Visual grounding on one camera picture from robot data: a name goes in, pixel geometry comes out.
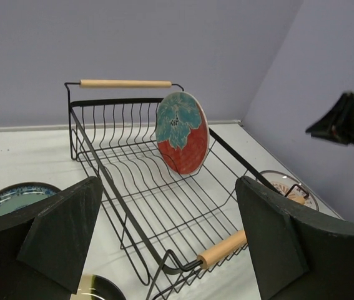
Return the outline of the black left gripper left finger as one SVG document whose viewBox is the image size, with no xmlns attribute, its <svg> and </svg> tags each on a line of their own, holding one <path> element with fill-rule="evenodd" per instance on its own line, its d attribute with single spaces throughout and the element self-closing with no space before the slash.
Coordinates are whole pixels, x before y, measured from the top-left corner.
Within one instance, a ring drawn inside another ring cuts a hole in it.
<svg viewBox="0 0 354 300">
<path fill-rule="evenodd" d="M 92 176 L 0 216 L 0 299 L 70 299 L 101 199 L 101 179 Z"/>
</svg>

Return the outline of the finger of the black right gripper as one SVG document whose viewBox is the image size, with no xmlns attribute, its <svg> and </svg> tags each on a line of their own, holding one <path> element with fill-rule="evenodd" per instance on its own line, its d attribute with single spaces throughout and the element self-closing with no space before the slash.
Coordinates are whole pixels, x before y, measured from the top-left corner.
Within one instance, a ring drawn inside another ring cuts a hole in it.
<svg viewBox="0 0 354 300">
<path fill-rule="evenodd" d="M 345 92 L 334 106 L 317 122 L 306 128 L 305 133 L 313 138 L 330 140 L 330 125 L 332 121 L 342 121 L 344 119 L 354 120 L 354 93 Z"/>
<path fill-rule="evenodd" d="M 344 119 L 332 121 L 330 125 L 330 140 L 341 145 L 354 145 L 354 120 Z"/>
</svg>

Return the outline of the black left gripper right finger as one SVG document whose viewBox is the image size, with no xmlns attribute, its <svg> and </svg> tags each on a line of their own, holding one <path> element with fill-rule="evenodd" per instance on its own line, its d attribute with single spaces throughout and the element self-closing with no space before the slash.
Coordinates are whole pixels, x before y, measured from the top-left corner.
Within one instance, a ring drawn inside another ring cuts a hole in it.
<svg viewBox="0 0 354 300">
<path fill-rule="evenodd" d="M 238 206 L 262 299 L 354 299 L 354 223 L 243 176 Z"/>
</svg>

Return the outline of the blue floral green plate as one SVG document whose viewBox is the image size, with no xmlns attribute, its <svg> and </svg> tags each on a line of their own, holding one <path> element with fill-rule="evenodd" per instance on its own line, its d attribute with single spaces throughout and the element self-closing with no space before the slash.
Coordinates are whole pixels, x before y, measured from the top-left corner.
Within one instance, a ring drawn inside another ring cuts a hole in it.
<svg viewBox="0 0 354 300">
<path fill-rule="evenodd" d="M 0 190 L 0 216 L 61 192 L 61 189 L 44 182 L 21 182 Z"/>
</svg>

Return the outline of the cream plate with black patch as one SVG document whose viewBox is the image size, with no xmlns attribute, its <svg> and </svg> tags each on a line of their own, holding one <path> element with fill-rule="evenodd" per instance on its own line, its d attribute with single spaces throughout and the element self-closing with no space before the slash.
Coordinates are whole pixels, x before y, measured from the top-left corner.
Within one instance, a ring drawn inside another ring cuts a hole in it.
<svg viewBox="0 0 354 300">
<path fill-rule="evenodd" d="M 76 294 L 70 300 L 126 300 L 123 292 L 110 280 L 96 274 L 83 274 Z"/>
</svg>

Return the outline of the white plate with orange sunburst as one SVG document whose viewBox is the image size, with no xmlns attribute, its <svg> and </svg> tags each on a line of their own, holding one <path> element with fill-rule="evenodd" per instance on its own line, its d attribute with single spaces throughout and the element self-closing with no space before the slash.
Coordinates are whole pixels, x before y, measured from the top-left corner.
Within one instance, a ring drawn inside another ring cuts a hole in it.
<svg viewBox="0 0 354 300">
<path fill-rule="evenodd" d="M 317 200 L 311 192 L 297 179 L 280 171 L 264 170 L 260 174 L 282 195 L 298 200 L 316 211 L 319 211 Z"/>
</svg>

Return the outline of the red plate with teal flower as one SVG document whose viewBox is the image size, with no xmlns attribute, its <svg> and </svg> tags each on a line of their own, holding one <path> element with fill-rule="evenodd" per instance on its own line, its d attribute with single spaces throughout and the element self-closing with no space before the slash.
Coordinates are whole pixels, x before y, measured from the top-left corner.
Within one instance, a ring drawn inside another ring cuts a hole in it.
<svg viewBox="0 0 354 300">
<path fill-rule="evenodd" d="M 166 165 L 182 175 L 203 165 L 209 151 L 209 125 L 193 95 L 178 91 L 167 95 L 156 112 L 155 137 Z"/>
</svg>

